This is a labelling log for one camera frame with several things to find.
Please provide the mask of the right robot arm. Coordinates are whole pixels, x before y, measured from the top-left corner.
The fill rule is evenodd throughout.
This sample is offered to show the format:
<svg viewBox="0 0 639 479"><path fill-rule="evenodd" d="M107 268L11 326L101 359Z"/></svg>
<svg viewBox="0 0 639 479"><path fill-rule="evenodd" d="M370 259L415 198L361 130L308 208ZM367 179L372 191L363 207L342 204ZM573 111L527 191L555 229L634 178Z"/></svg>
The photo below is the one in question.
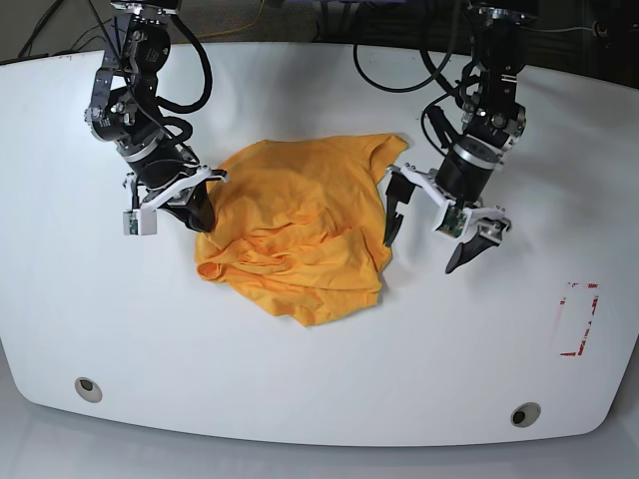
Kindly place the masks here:
<svg viewBox="0 0 639 479"><path fill-rule="evenodd" d="M123 186L130 206L123 213L127 236L157 231L164 211L197 233L216 223L209 182L227 182L225 170L202 164L188 146L193 135L188 114L202 110L213 92L211 63L201 42L179 17L178 1L115 1L109 25L98 26L106 46L97 70L85 121L95 138L115 145L130 171ZM171 52L174 25L195 48L204 74L198 100L181 105L157 93L158 74Z"/></svg>

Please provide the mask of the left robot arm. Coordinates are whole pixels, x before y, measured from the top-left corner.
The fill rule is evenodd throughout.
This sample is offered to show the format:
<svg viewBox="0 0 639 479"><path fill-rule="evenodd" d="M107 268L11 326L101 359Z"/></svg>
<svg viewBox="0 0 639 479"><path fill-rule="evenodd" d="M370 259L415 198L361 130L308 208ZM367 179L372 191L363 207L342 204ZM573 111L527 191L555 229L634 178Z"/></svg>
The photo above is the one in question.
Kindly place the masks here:
<svg viewBox="0 0 639 479"><path fill-rule="evenodd" d="M486 250L501 245L511 221L501 207L487 207L481 194L503 159L521 139L526 111L516 100L517 76L525 66L521 33L539 12L536 1L457 1L453 18L470 27L471 59L456 85L434 65L427 50L420 55L429 72L421 84L437 83L445 98L462 111L462 129L450 124L437 100L422 111L420 126L441 154L439 168L421 172L410 164L390 166L386 188L383 242L391 246L403 222L396 210L408 204L415 189L437 207L433 229L456 240L445 271L452 273Z"/></svg>

